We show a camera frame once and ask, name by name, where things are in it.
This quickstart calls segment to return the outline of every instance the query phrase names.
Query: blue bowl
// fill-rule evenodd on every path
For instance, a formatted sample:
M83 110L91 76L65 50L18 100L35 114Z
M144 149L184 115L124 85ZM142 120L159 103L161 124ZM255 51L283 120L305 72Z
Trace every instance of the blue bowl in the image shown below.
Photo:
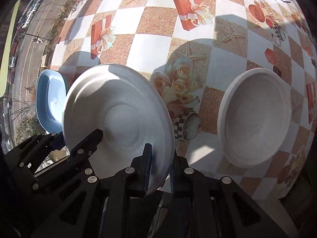
M49 133L62 131L62 113L70 82L63 73L44 70L36 89L36 112L42 127Z

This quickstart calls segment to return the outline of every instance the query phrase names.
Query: white plate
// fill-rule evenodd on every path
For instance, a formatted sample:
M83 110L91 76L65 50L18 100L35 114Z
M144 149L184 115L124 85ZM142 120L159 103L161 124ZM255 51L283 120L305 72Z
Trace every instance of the white plate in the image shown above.
M158 92L141 74L126 66L103 64L85 71L70 88L63 114L69 150L93 130L103 139L89 161L100 178L113 176L152 144L148 193L165 181L175 149L173 125Z
M263 68L230 84L218 113L218 137L228 160L252 167L268 160L285 139L291 120L290 93L281 78Z

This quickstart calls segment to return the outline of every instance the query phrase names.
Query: gift box print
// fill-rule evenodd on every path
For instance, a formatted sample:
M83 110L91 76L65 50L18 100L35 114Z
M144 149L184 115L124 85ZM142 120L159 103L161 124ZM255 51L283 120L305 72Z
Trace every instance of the gift box print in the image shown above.
M91 27L91 59L94 60L99 54L111 49L116 36L110 28L111 14Z
M306 85L307 100L308 100L308 123L313 121L314 116L314 106L316 103L316 87L314 83L309 83Z
M174 0L184 30L213 23L214 16L201 0Z

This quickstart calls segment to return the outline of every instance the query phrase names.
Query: parked car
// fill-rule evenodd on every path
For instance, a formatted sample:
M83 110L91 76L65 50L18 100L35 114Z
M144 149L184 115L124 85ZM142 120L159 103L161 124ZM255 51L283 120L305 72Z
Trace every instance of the parked car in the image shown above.
M28 13L26 14L26 16L28 17L29 15L32 15L34 12L36 12L37 8L40 5L40 1L41 0L37 0L33 3L32 7L29 9Z
M24 18L24 16L21 16L21 17L19 18L18 24L20 24L20 23L23 21L23 18Z
M12 109L12 101L8 101L7 102L7 108L8 109Z
M28 26L28 24L31 22L31 18L32 18L32 14L29 14L28 17L26 18L25 22L23 23L23 25L21 26L21 28L26 28Z
M10 56L14 56L18 48L19 42L13 41L10 48Z
M8 78L7 78L7 83L8 84L13 84L14 83L14 72L8 72Z
M12 57L10 57L10 59L9 59L9 67L10 68L14 68L15 67L15 61L16 61L16 56L12 56Z

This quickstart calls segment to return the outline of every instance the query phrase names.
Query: street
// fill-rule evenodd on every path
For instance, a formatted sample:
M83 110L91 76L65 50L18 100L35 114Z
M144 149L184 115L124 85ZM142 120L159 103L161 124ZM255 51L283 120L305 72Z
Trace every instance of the street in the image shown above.
M33 20L29 24L27 33L38 35L47 38L51 28L54 24L54 19L59 14L59 9L66 3L67 0L43 0L41 6L37 10ZM20 52L18 54L18 61L16 63L15 78L12 89L10 90L13 99L19 101L29 101L34 107L32 114L36 113L35 110L35 93L36 84L38 79L38 72L43 56L46 41L42 44L32 42L34 37L25 36L23 41L20 43ZM33 87L33 92L25 90L25 87ZM12 112L20 109L23 105L20 103L13 103ZM18 124L20 117L17 117L11 124L12 133Z

